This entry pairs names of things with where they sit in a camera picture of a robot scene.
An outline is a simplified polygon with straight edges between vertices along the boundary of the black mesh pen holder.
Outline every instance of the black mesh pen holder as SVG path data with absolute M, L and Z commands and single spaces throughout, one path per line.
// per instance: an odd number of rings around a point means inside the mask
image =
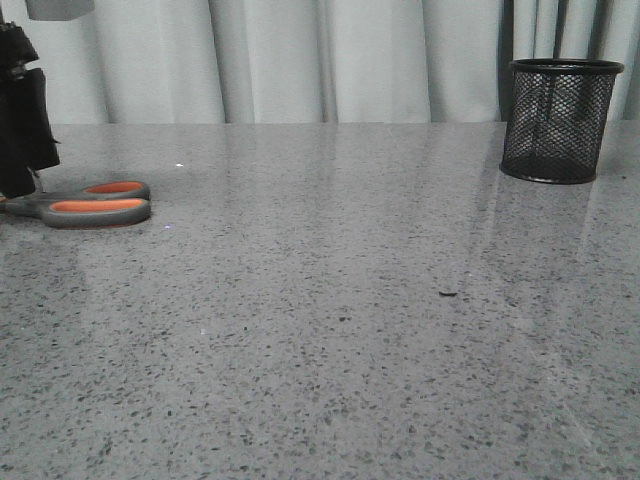
M 624 66 L 548 58 L 510 66 L 513 110 L 500 170 L 533 182 L 592 181 L 613 84 Z

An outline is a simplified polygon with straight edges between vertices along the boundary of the curtain fold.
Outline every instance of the curtain fold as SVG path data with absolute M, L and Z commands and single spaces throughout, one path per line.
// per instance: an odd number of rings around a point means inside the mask
M 2 6 L 40 54 L 53 123 L 492 121 L 508 60 L 552 56 L 623 62 L 610 118 L 640 115 L 640 0 Z

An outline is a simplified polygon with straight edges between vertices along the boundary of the black object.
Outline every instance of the black object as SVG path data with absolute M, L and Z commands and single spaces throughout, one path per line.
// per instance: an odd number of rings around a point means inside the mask
M 60 163 L 51 133 L 38 59 L 15 23 L 0 23 L 0 192 L 7 198 L 35 191 L 31 171 Z
M 510 67 L 514 102 L 500 169 L 534 182 L 593 180 L 613 84 L 624 65 L 542 58 Z

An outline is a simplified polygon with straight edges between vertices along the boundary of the orange scissor handle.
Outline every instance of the orange scissor handle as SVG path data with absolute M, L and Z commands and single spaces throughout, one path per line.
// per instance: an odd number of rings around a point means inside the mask
M 96 228 L 131 225 L 151 215 L 151 204 L 143 198 L 115 200 L 62 200 L 50 204 L 40 215 L 43 223 L 56 228 Z

